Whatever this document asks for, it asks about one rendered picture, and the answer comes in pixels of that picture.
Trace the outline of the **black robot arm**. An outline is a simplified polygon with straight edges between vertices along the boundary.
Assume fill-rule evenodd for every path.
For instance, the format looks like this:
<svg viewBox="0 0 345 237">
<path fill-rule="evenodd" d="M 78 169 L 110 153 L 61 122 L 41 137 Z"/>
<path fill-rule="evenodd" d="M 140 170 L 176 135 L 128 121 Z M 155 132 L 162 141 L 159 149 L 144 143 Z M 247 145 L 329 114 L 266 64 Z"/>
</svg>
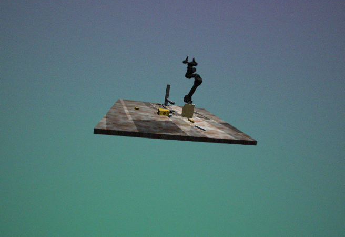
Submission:
<svg viewBox="0 0 345 237">
<path fill-rule="evenodd" d="M 185 74 L 185 77 L 188 78 L 188 79 L 190 79 L 192 77 L 195 78 L 193 87 L 191 88 L 191 90 L 188 93 L 188 95 L 185 95 L 185 97 L 184 97 L 184 102 L 186 102 L 187 104 L 191 104 L 192 103 L 191 97 L 194 94 L 196 88 L 202 83 L 202 78 L 200 77 L 200 75 L 197 74 L 197 73 L 193 74 L 196 71 L 196 68 L 193 67 L 194 64 L 195 64 L 195 62 L 193 62 L 193 61 L 189 62 L 189 66 L 192 66 L 192 68 L 187 68 L 187 72 Z"/>
</svg>

